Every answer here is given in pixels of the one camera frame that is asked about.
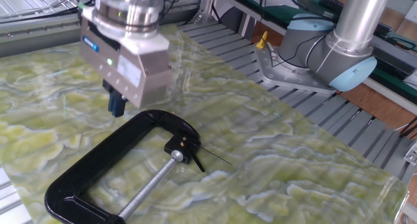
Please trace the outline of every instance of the green marble surface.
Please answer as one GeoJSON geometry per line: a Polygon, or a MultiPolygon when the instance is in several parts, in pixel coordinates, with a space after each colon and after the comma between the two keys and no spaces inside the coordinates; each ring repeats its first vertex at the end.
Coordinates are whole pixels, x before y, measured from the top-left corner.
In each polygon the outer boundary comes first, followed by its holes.
{"type": "MultiPolygon", "coordinates": [[[[175,73],[164,109],[188,121],[207,170],[177,165],[128,223],[393,223],[406,185],[225,64],[173,26],[175,73]]],[[[141,110],[107,112],[101,77],[79,45],[0,59],[0,163],[35,224],[58,223],[48,186],[141,110]]],[[[118,213],[169,159],[153,130],[85,199],[118,213]]]]}

